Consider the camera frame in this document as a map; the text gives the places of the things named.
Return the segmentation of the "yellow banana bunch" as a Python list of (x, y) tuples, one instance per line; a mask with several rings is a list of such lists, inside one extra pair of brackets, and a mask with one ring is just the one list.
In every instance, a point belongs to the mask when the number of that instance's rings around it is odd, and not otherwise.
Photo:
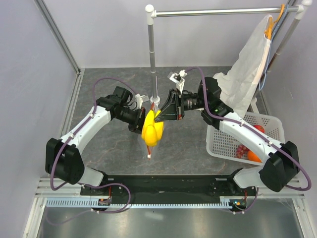
[(162, 138), (164, 122), (155, 122), (155, 116), (159, 113), (160, 110), (156, 113), (153, 110), (150, 110), (145, 117), (141, 138), (147, 146), (156, 146), (157, 142)]

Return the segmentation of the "clear orange-zipper zip bag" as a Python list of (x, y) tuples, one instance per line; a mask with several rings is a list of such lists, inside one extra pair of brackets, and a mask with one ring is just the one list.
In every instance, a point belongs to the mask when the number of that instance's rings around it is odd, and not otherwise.
[(164, 122), (155, 122), (156, 117), (160, 113), (161, 110), (157, 108), (155, 103), (152, 103), (143, 124), (141, 139), (146, 145), (148, 160), (152, 157), (152, 149), (157, 146), (163, 136)]

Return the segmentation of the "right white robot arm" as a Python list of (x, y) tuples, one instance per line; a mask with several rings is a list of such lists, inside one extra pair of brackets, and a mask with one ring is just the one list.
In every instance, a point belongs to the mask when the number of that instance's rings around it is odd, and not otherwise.
[(264, 185), (274, 192), (288, 187), (300, 170), (297, 146), (291, 141), (275, 140), (245, 122), (220, 99), (220, 93), (221, 88), (212, 77), (201, 81), (197, 93), (180, 94), (171, 89), (155, 121), (181, 120), (185, 111), (201, 109), (208, 125), (232, 136), (256, 154), (263, 165), (234, 172), (226, 186), (232, 195), (251, 186)]

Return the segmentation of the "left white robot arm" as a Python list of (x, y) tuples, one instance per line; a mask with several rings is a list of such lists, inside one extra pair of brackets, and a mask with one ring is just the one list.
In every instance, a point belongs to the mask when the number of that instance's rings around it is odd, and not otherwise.
[(140, 134), (146, 113), (142, 104), (148, 99), (146, 95), (133, 95), (119, 86), (112, 94), (98, 98), (89, 113), (70, 132), (47, 142), (46, 172), (52, 179), (58, 178), (65, 183), (91, 185), (98, 195), (107, 193), (109, 184), (103, 180), (104, 173), (85, 166), (81, 154), (97, 132), (113, 119), (127, 123), (131, 132)]

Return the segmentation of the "white plastic basket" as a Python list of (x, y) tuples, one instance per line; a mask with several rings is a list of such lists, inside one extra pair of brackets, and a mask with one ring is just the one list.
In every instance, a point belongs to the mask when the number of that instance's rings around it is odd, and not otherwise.
[[(206, 149), (211, 156), (262, 166), (269, 159), (268, 154), (277, 151), (272, 145), (280, 148), (285, 143), (282, 123), (276, 117), (251, 112), (247, 112), (243, 118), (236, 113), (228, 116), (238, 122), (223, 121), (219, 130), (211, 125), (207, 128)], [(264, 127), (265, 133), (254, 128), (256, 124)], [(240, 144), (250, 148), (262, 162), (249, 161), (247, 155), (236, 158), (236, 149)]]

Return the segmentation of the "white cloth garment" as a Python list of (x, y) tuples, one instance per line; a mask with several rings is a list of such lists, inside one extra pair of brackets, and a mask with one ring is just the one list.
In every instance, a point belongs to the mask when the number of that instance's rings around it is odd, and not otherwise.
[(264, 71), (271, 45), (264, 32), (271, 19), (272, 16), (267, 15), (256, 26), (227, 74), (221, 72), (213, 76), (221, 88), (220, 99), (241, 118), (247, 112)]

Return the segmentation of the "red grape bunch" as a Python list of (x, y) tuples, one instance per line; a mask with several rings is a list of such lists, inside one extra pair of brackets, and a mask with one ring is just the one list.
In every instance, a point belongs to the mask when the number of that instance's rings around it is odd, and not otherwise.
[(245, 153), (248, 153), (248, 151), (249, 149), (246, 146), (242, 144), (238, 145), (236, 149), (236, 158), (241, 159)]

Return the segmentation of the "red apple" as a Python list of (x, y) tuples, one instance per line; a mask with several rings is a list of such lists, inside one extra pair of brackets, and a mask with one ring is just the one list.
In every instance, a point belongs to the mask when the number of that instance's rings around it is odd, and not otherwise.
[(260, 131), (261, 133), (265, 133), (264, 127), (262, 127), (261, 125), (253, 125), (254, 128), (256, 128), (258, 131)]

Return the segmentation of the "orange fruit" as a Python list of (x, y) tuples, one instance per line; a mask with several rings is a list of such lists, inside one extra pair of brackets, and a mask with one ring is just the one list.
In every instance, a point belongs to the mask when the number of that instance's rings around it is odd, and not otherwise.
[(247, 158), (249, 161), (261, 163), (261, 159), (252, 151), (247, 152)]

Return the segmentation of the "metal clothes rack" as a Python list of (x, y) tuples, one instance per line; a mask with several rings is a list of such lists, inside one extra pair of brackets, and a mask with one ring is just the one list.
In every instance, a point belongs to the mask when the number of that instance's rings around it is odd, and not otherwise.
[(149, 38), (149, 54), (150, 54), (150, 72), (152, 79), (152, 96), (151, 103), (155, 106), (160, 104), (160, 97), (158, 93), (158, 76), (156, 72), (156, 55), (155, 55), (155, 34), (154, 34), (154, 20), (159, 17), (184, 17), (184, 16), (205, 16), (205, 15), (237, 15), (237, 14), (264, 14), (264, 13), (281, 13), (281, 18), (277, 21), (276, 26), (273, 27), (272, 37), (274, 40), (281, 31), (284, 23), (288, 19), (290, 13), (294, 12), (295, 17), (292, 24), (289, 26), (281, 43), (274, 52), (271, 59), (268, 59), (267, 69), (270, 70), (274, 61), (281, 54), (290, 37), (294, 33), (300, 20), (304, 17), (309, 7), (313, 4), (312, 0), (303, 0), (298, 3), (296, 0), (289, 0), (285, 6), (277, 7), (251, 7), (251, 8), (224, 8), (224, 9), (202, 9), (202, 10), (170, 10), (158, 11), (151, 4), (145, 6), (146, 20), (148, 26)]

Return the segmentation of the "orange clothes hanger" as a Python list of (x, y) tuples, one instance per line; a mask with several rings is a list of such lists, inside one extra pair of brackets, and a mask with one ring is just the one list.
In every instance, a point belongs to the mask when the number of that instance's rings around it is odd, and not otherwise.
[(276, 20), (273, 19), (272, 16), (269, 17), (268, 19), (268, 25), (267, 28), (264, 31), (264, 35), (267, 39), (271, 40), (272, 39), (272, 32), (273, 32), (273, 27), (275, 26), (275, 24), (281, 19), (281, 17), (284, 14), (284, 10), (285, 10), (286, 4), (282, 4), (281, 5), (281, 11), (279, 13), (279, 16)]

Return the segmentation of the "blue clothes hanger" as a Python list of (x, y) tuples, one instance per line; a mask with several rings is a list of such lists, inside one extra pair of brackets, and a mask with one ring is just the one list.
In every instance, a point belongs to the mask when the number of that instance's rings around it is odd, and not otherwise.
[(262, 89), (264, 88), (264, 85), (265, 85), (265, 80), (266, 80), (266, 77), (267, 77), (267, 71), (268, 71), (268, 65), (269, 65), (269, 60), (270, 60), (270, 55), (271, 55), (271, 47), (272, 47), (273, 39), (274, 39), (275, 35), (277, 34), (277, 31), (280, 28), (281, 22), (285, 19), (286, 14), (288, 13), (288, 8), (289, 8), (289, 5), (286, 4), (283, 16), (281, 17), (281, 19), (273, 27), (271, 45), (270, 45), (270, 48), (269, 48), (269, 51), (268, 51), (268, 56), (267, 56), (267, 59), (266, 59), (264, 71), (263, 71), (262, 77), (261, 77), (261, 79), (259, 81), (259, 85), (258, 85), (258, 90), (259, 91), (262, 91)]

